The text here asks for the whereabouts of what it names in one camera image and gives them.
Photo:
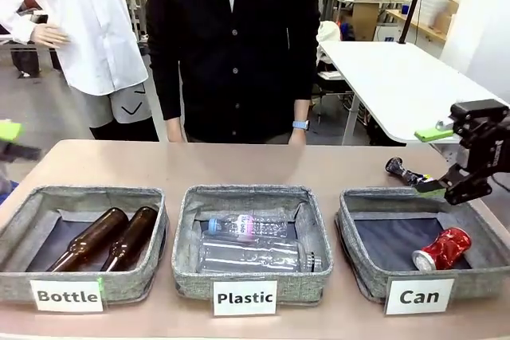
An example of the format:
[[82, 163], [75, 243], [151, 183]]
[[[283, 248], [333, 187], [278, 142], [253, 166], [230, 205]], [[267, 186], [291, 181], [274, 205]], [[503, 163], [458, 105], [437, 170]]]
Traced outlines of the white-shirted person's hand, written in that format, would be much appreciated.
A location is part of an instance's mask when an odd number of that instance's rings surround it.
[[70, 42], [68, 35], [52, 24], [36, 24], [30, 35], [30, 40], [51, 49], [59, 49]]

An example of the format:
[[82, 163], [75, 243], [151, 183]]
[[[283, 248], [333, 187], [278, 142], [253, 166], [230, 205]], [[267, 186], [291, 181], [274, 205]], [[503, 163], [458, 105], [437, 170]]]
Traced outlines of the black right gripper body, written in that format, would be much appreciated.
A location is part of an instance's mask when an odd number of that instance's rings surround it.
[[473, 177], [509, 172], [509, 117], [471, 115], [460, 123], [460, 167]]

